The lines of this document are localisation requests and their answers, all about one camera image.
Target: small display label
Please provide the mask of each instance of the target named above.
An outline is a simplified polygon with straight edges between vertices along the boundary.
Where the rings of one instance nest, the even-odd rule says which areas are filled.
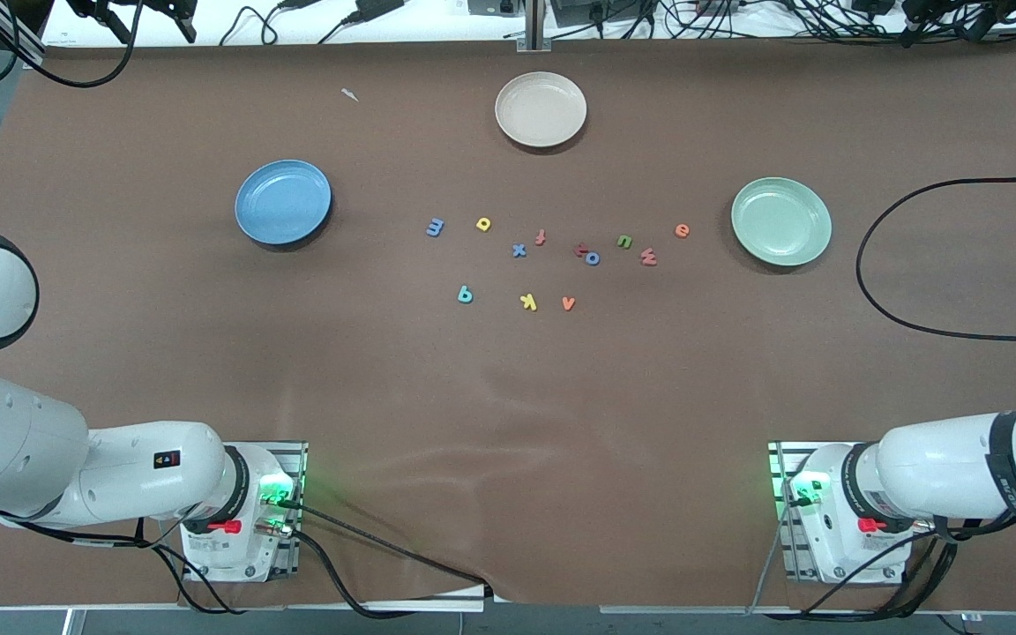
[[[163,467],[177,467],[180,458],[179,450],[156,451],[151,461],[151,466],[157,470],[163,469]]]

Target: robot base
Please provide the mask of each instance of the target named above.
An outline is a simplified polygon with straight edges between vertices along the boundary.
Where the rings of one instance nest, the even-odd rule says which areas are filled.
[[[210,582],[264,582],[277,557],[278,527],[288,511],[269,504],[270,499],[290,498],[293,479],[281,469],[270,451],[252,443],[231,443],[250,469],[242,509],[234,516],[241,522],[237,533],[215,529],[195,534],[181,527],[183,554]]]
[[[858,513],[849,506],[841,486],[841,466],[851,449],[843,443],[819,447],[787,486],[787,495],[811,501],[810,505],[795,507],[795,510],[810,539],[810,553],[818,567],[819,581],[829,584],[841,582],[868,560],[912,535],[910,529],[899,533],[860,529]],[[898,584],[910,555],[911,547],[904,545],[853,576],[850,582]]]

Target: blue plate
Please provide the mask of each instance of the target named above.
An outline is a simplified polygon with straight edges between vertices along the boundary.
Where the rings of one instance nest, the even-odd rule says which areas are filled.
[[[293,243],[315,232],[331,208],[331,186],[316,166],[285,160],[246,178],[234,202],[238,226],[267,245]]]

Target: gray floor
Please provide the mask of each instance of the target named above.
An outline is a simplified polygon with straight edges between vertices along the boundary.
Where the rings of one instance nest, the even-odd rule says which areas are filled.
[[[0,52],[0,69],[7,56]],[[10,104],[17,75],[0,83],[0,123]],[[160,584],[170,581],[161,570]],[[0,612],[0,634],[56,635],[64,612]],[[267,635],[269,632],[323,632],[325,635],[402,632],[405,635],[452,635],[459,631],[456,614],[418,615],[397,622],[375,623],[351,612],[251,612],[241,618],[201,616],[193,612],[89,612],[84,635],[158,635],[165,632],[213,632],[214,635]],[[949,635],[937,619],[915,616],[907,620],[870,625],[775,623],[765,618],[739,616],[606,616],[589,607],[528,607],[490,602],[485,614],[464,616],[469,635]],[[1016,634],[1016,618],[987,616],[982,632]]]

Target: white plate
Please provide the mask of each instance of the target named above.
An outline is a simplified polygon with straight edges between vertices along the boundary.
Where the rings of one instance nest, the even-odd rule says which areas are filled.
[[[582,128],[585,97],[567,77],[528,72],[515,77],[497,96],[497,124],[513,141],[532,148],[558,145]]]

